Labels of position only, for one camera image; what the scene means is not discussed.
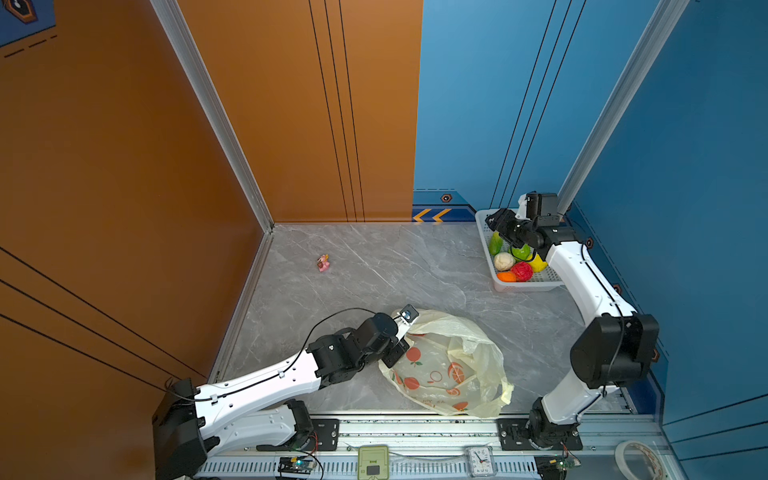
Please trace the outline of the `yellow green pear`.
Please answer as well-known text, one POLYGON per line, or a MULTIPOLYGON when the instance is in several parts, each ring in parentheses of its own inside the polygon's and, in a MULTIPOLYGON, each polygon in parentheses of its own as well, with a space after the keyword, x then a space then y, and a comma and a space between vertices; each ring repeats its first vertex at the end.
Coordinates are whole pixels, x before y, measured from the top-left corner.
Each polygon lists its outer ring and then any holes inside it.
POLYGON ((498 232, 493 232, 488 240, 488 252, 489 255, 494 258, 504 250, 504 240, 501 238, 498 232))

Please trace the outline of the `yellow bumpy fruit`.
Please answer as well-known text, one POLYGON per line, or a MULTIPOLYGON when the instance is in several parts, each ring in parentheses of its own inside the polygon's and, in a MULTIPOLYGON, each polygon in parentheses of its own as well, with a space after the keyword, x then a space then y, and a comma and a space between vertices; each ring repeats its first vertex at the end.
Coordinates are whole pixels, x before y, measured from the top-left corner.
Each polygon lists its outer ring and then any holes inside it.
POLYGON ((534 273, 540 273, 548 267, 548 263, 539 254, 535 254, 527 263, 531 266, 534 273))

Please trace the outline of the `cream bumpy fruit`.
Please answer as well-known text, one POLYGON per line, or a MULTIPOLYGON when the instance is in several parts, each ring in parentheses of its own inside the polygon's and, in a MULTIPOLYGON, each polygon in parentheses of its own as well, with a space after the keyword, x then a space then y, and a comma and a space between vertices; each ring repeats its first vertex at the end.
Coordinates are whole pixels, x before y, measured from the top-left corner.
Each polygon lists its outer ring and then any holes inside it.
POLYGON ((493 266, 497 272, 509 271, 515 263, 515 257, 508 252, 500 252, 493 257, 493 266))

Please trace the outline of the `red fruit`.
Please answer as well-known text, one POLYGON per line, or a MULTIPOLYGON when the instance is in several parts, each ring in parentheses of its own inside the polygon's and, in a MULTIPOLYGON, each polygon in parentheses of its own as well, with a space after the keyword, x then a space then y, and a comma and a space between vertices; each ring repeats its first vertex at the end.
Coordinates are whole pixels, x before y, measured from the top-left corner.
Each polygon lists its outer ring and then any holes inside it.
POLYGON ((518 262, 511 269, 516 277, 517 282, 528 282, 533 278, 534 272, 531 266, 527 262, 518 262))

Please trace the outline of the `orange tangerine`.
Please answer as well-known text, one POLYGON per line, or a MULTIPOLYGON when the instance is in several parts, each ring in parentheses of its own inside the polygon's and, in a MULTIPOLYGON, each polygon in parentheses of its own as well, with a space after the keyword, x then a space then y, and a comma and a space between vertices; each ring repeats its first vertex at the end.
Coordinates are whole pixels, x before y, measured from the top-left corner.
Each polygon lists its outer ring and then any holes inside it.
POLYGON ((496 274, 496 277, 499 281, 505 282, 505 283, 515 283, 517 282, 517 277, 512 271, 503 271, 498 272, 496 274))

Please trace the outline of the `yellow translucent plastic bag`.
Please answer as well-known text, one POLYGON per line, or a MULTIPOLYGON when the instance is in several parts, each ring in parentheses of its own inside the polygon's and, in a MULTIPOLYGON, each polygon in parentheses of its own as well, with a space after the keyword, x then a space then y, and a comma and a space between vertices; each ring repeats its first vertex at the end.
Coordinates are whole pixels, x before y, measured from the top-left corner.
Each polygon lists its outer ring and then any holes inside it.
POLYGON ((500 348, 470 319, 422 310, 405 336, 406 353, 383 376, 412 402, 435 413, 495 418, 509 405, 500 348))

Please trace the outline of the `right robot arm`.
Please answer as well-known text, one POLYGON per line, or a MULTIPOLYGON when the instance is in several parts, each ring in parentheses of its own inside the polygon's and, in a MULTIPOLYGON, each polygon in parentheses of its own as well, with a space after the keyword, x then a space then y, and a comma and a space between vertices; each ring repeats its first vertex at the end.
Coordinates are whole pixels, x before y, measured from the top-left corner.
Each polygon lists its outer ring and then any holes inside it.
POLYGON ((485 223, 509 244, 527 245, 542 254, 584 320, 585 330, 570 350, 570 370, 551 392, 533 403, 526 426, 517 431, 534 448, 558 448, 578 433, 589 408, 646 378, 659 323, 651 315, 638 313, 609 285, 572 228, 543 216, 520 218, 507 208, 488 215, 485 223))

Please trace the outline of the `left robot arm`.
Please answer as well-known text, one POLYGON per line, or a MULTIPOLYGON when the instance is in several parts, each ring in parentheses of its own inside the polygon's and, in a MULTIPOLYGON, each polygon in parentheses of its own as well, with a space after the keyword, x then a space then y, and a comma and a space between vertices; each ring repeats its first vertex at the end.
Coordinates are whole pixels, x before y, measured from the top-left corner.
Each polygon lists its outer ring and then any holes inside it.
POLYGON ((250 374, 169 385, 152 416, 156 478, 193 477, 210 457, 239 448, 304 446, 314 428, 300 396, 349 381, 371 363, 393 366, 408 351, 405 336, 418 317, 411 305, 375 313, 250 374))

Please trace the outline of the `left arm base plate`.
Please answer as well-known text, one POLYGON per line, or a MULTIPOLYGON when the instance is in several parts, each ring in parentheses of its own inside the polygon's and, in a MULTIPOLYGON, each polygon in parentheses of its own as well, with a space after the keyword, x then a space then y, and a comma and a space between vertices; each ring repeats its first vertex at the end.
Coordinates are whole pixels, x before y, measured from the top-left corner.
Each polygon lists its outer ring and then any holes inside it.
POLYGON ((336 451, 339 440, 339 420, 313 418, 312 423, 313 430, 308 434, 297 434, 282 445, 259 445, 256 449, 260 452, 306 451, 315 453, 336 451))

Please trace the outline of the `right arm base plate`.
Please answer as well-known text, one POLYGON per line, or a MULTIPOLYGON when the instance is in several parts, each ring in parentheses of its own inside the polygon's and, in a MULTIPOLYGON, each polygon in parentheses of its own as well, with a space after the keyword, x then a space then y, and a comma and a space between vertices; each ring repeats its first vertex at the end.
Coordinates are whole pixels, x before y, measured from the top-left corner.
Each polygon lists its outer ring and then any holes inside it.
POLYGON ((577 424, 558 425, 544 421, 532 425, 528 419, 500 418, 496 426, 503 451, 554 451, 562 447, 569 451, 583 449, 577 424))

